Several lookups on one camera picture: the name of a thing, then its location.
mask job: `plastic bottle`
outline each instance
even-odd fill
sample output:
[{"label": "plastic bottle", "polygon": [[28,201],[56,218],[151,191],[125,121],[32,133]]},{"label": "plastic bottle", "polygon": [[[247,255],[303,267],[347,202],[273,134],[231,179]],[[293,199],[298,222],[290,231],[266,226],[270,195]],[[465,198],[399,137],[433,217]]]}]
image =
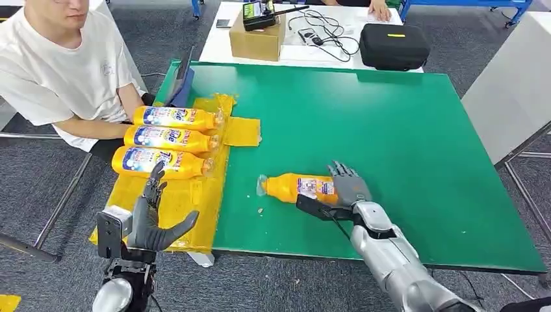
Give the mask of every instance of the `plastic bottle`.
[{"label": "plastic bottle", "polygon": [[207,112],[202,109],[182,109],[179,107],[138,107],[134,112],[135,125],[161,125],[189,130],[204,131],[216,129],[224,122],[224,114]]},{"label": "plastic bottle", "polygon": [[282,174],[279,177],[261,175],[257,181],[257,194],[270,195],[282,202],[296,203],[298,193],[316,194],[324,203],[337,203],[339,199],[333,179],[319,175]]},{"label": "plastic bottle", "polygon": [[218,135],[204,135],[199,131],[133,125],[124,134],[125,145],[162,148],[167,150],[201,153],[218,147]]},{"label": "plastic bottle", "polygon": [[111,165],[119,174],[149,177],[158,162],[164,162],[165,179],[189,179],[205,176],[212,170],[213,159],[202,159],[183,151],[122,146],[115,151]]}]

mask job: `bottle label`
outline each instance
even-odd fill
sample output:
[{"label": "bottle label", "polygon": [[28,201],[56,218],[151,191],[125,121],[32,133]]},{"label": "bottle label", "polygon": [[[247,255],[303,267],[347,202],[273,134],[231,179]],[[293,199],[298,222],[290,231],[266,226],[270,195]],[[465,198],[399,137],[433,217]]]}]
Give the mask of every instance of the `bottle label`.
[{"label": "bottle label", "polygon": [[183,153],[172,153],[159,149],[129,148],[124,155],[122,168],[130,171],[151,172],[159,162],[163,168],[178,171],[182,162]]},{"label": "bottle label", "polygon": [[196,109],[180,109],[175,107],[148,107],[144,112],[144,124],[167,125],[187,124],[195,121]]},{"label": "bottle label", "polygon": [[335,187],[332,181],[322,181],[315,178],[299,178],[297,182],[297,192],[309,194],[333,195]]},{"label": "bottle label", "polygon": [[134,144],[157,147],[168,147],[172,144],[186,146],[188,144],[189,136],[189,130],[139,127],[134,135]]}]

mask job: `black case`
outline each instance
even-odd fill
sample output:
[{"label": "black case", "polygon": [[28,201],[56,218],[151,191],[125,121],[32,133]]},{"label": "black case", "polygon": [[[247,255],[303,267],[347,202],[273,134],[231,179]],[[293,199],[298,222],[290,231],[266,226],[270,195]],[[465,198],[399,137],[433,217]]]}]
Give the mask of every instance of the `black case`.
[{"label": "black case", "polygon": [[359,43],[363,64],[378,70],[413,70],[425,65],[430,53],[415,26],[366,24]]}]

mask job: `green table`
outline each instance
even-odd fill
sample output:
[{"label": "green table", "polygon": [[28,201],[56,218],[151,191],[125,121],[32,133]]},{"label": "green table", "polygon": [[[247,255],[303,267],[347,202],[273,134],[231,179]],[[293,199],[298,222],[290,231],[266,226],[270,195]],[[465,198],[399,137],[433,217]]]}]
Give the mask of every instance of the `green table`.
[{"label": "green table", "polygon": [[255,192],[260,174],[327,175],[336,159],[365,178],[425,265],[546,271],[446,75],[192,68],[190,101],[238,94],[233,116],[262,125],[258,148],[231,150],[215,250],[358,259],[334,223]]}]

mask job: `robotic arm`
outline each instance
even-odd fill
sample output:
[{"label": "robotic arm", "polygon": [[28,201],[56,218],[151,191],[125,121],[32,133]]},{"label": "robotic arm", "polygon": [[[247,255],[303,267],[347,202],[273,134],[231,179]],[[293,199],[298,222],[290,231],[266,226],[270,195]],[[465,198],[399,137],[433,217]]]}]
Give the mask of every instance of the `robotic arm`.
[{"label": "robotic arm", "polygon": [[[160,196],[166,187],[166,182],[159,185],[162,167],[163,162],[154,167],[133,213],[112,206],[97,214],[98,254],[111,263],[94,299],[93,312],[149,311],[150,298],[157,304],[152,296],[157,252],[195,226],[198,211],[170,229],[159,228]],[[122,241],[127,235],[128,246]]]},{"label": "robotic arm", "polygon": [[365,181],[353,169],[334,163],[335,167],[328,167],[340,205],[332,207],[299,194],[296,207],[337,224],[337,220],[353,221],[350,242],[398,311],[482,311],[435,281],[400,228],[371,201]]}]

